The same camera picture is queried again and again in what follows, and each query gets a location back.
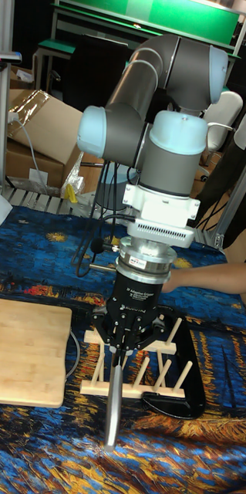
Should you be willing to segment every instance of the wire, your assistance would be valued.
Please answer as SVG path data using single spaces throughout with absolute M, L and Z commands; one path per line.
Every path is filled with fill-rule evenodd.
M 86 253 L 86 250 L 88 249 L 88 246 L 89 246 L 89 243 L 91 242 L 92 238 L 93 238 L 93 235 L 96 231 L 96 229 L 98 228 L 98 223 L 99 222 L 103 222 L 103 221 L 107 221 L 108 219 L 111 219 L 111 218 L 118 218 L 118 219 L 125 219 L 127 221 L 130 221 L 130 222 L 135 222 L 135 216 L 127 216 L 127 215 L 123 215 L 121 213 L 117 213 L 115 215 L 109 215 L 109 216 L 106 216 L 105 218 L 101 218 L 97 221 L 96 225 L 94 226 L 94 228 L 91 229 L 90 233 L 89 233 L 89 236 L 86 240 L 86 243 L 84 244 L 83 246 L 83 251 L 82 251 L 82 254 L 80 255 L 79 257 L 79 260 L 77 261 L 76 263 L 76 275 L 79 277 L 79 278 L 82 278 L 84 277 L 88 272 L 89 272 L 89 269 L 90 267 L 88 266 L 88 269 L 83 272 L 83 273 L 80 273 L 79 270 L 80 270 L 80 266 L 82 264 L 82 261 L 83 261 L 83 258 L 84 258 L 84 255 Z
M 77 340 L 76 335 L 72 332 L 72 329 L 70 330 L 70 333 L 69 334 L 70 334 L 70 336 L 72 337 L 72 339 L 74 340 L 74 342 L 76 344 L 76 360 L 75 360 L 75 363 L 72 366 L 71 370 L 69 370 L 69 372 L 66 374 L 66 380 L 76 370 L 76 368 L 77 368 L 77 366 L 79 364 L 79 359 L 80 359 L 80 345 L 79 345 L 79 341 Z
M 207 226 L 207 223 L 209 222 L 209 220 L 212 218 L 212 216 L 216 215 L 217 213 L 220 213 L 220 211 L 222 209 L 224 209 L 224 207 L 226 206 L 227 202 L 225 202 L 225 204 L 223 204 L 223 206 L 221 206 L 219 209 L 217 209 L 216 211 L 214 209 L 216 209 L 216 207 L 218 206 L 218 203 L 219 201 L 217 201 L 216 205 L 214 206 L 213 210 L 211 211 L 210 215 L 203 219 L 198 225 L 197 225 L 197 228 L 199 228 L 201 225 L 203 225 L 204 223 L 204 226 L 202 228 L 202 231 L 205 229 L 205 227 Z
M 71 260 L 71 265 L 72 266 L 74 266 L 75 259 L 76 259 L 77 255 L 79 254 L 80 249 L 83 246 L 83 242 L 85 240 L 86 234 L 87 234 L 88 229 L 90 227 L 90 224 L 91 224 L 91 221 L 92 221 L 92 218 L 93 218 L 93 213 L 94 213 L 95 207 L 96 207 L 96 201 L 97 201 L 97 198 L 98 198 L 98 195 L 99 195 L 99 188 L 100 188 L 100 185 L 101 185 L 101 180 L 103 179 L 103 173 L 104 173 L 105 166 L 107 165 L 107 163 L 108 163 L 107 161 L 104 161 L 103 167 L 102 167 L 102 169 L 100 171 L 99 180 L 98 180 L 98 183 L 97 183 L 97 186 L 96 186 L 96 193 L 95 193 L 95 197 L 94 197 L 93 204 L 92 204 L 92 207 L 91 207 L 91 211 L 89 213 L 88 222 L 86 223 L 86 226 L 84 228 L 83 236 L 82 236 L 82 238 L 80 240 L 79 246 L 78 246 L 77 250 L 75 251 L 75 253 L 72 256 L 72 260 Z
M 21 126 L 21 128 L 24 130 L 24 133 L 25 133 L 25 135 L 26 135 L 26 137 L 27 137 L 27 140 L 28 140 L 28 142 L 29 142 L 29 146 L 30 146 L 31 153 L 32 153 L 32 158 L 33 158 L 33 161 L 34 161 L 34 165 L 35 165 L 35 167 L 36 167 L 36 170 L 37 170 L 37 172 L 38 172 L 38 176 L 39 176 L 40 182 L 41 182 L 41 184 L 42 184 L 42 188 L 43 188 L 43 190 L 45 191 L 45 195 L 48 195 L 47 190 L 46 190 L 46 186 L 45 186 L 45 182 L 44 182 L 44 181 L 43 181 L 43 179 L 42 179 L 41 172 L 40 172 L 39 167 L 38 167 L 38 165 L 37 165 L 37 163 L 36 163 L 36 160 L 35 160 L 34 149 L 33 149 L 32 142 L 31 142 L 31 140 L 30 140 L 30 137 L 29 137 L 29 133 L 27 132 L 27 130 L 26 130 L 25 126 L 22 124 L 22 122 L 20 122 L 19 120 L 16 120 L 15 122 L 18 122 L 18 124 L 19 124 L 19 125 Z
M 118 171 L 119 165 L 117 163 L 114 163 L 114 187 L 113 187 L 113 214 L 114 218 L 112 221 L 112 228 L 111 228 L 111 233 L 110 233 L 110 244 L 112 244 L 114 232 L 115 232 L 115 224 L 116 224 L 116 186 L 117 186 L 117 171 Z

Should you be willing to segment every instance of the cardboard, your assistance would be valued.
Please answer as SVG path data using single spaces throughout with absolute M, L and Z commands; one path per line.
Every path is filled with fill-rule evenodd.
M 35 152 L 35 159 L 40 171 L 48 174 L 47 185 L 61 188 L 73 164 L 63 164 L 43 154 Z M 8 139 L 6 153 L 6 175 L 8 177 L 29 179 L 30 170 L 35 170 L 31 151 L 20 143 Z
M 63 164 L 76 162 L 76 138 L 82 112 L 43 91 L 10 90 L 9 109 L 19 114 L 35 151 Z M 8 136 L 29 146 L 18 122 L 8 125 Z
M 18 70 L 23 70 L 23 72 L 27 72 L 28 74 L 32 74 L 32 71 L 30 69 L 23 69 L 22 67 L 20 66 L 11 66 L 11 72 L 10 72 L 10 88 L 11 89 L 26 89 L 26 90 L 30 90 L 30 89 L 34 89 L 35 88 L 35 81 L 33 81 L 32 83 L 27 83 L 25 81 L 22 81 L 20 80 L 17 76 L 16 76 L 16 73 L 18 72 Z

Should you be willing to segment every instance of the metal frame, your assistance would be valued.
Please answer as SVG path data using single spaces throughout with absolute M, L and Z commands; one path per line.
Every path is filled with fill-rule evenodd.
M 0 52 L 12 51 L 15 0 L 0 0 Z M 0 72 L 0 194 L 4 191 L 11 64 Z
M 244 170 L 239 177 L 239 180 L 231 194 L 230 199 L 227 202 L 227 205 L 224 209 L 224 212 L 214 230 L 211 232 L 205 232 L 201 237 L 201 243 L 205 243 L 208 245 L 212 245 L 216 249 L 222 249 L 224 234 L 229 227 L 231 220 L 233 219 L 236 211 L 238 210 L 238 206 L 242 201 L 242 198 L 246 194 L 246 165 Z

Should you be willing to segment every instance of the wooden cutting board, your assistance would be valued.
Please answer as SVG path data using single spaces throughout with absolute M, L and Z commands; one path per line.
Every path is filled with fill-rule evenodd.
M 72 311 L 0 299 L 0 403 L 57 408 Z

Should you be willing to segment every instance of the label sticker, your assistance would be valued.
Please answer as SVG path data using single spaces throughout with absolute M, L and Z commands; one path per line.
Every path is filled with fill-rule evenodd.
M 147 265 L 147 261 L 142 261 L 141 259 L 138 259 L 137 257 L 133 257 L 132 255 L 130 256 L 130 265 L 135 266 L 136 268 L 139 269 L 145 269 Z

